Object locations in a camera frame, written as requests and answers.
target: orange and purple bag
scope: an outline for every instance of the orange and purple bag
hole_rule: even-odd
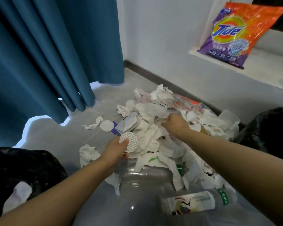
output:
[[[198,52],[244,68],[251,49],[283,14],[283,7],[227,2]]]

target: person's right hand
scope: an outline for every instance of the person's right hand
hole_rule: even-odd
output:
[[[188,128],[188,123],[182,118],[180,114],[171,113],[165,122],[161,123],[162,127],[164,127],[168,133],[177,137],[177,132],[181,128]]]

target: person's left arm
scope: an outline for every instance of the person's left arm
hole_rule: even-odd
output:
[[[127,158],[129,140],[113,139],[103,154],[64,181],[0,217],[0,226],[64,226],[77,214],[94,190]]]

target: white ledge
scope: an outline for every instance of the white ledge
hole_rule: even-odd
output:
[[[283,56],[253,48],[244,63],[244,69],[224,63],[214,57],[197,52],[199,48],[191,49],[189,54],[200,57],[224,68],[244,74],[257,81],[278,87],[283,90],[279,79],[283,79]]]

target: white bottle label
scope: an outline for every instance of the white bottle label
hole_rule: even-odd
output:
[[[163,209],[172,215],[214,209],[215,199],[209,191],[167,198],[162,201]]]

